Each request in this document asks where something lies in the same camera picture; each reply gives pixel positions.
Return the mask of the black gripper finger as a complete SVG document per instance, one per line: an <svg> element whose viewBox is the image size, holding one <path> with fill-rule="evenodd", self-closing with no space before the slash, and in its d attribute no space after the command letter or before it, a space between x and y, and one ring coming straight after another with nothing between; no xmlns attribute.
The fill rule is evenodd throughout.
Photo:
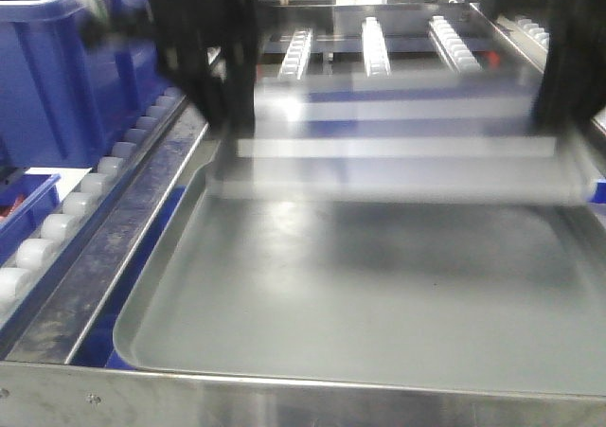
<svg viewBox="0 0 606 427"><path fill-rule="evenodd" d="M255 130L258 0L148 0L158 69L212 126Z"/></svg>
<svg viewBox="0 0 606 427"><path fill-rule="evenodd" d="M605 0L550 0L548 28L533 120L540 129L585 129L605 108Z"/></svg>

